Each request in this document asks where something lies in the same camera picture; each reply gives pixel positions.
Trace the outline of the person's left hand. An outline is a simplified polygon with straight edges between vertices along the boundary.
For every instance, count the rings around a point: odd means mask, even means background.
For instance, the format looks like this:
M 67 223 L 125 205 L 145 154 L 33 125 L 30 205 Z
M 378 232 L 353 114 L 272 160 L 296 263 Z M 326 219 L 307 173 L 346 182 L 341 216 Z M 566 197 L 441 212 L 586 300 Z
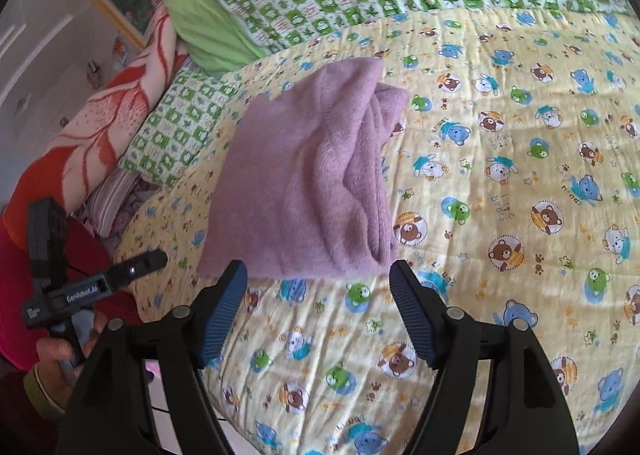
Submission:
M 106 323 L 107 318 L 103 313 L 94 312 L 92 333 L 82 347 L 85 357 L 89 357 Z M 64 411 L 73 388 L 63 373 L 61 363 L 74 356 L 74 349 L 64 339 L 47 337 L 38 340 L 37 352 L 39 362 L 35 367 L 35 374 L 47 396 Z

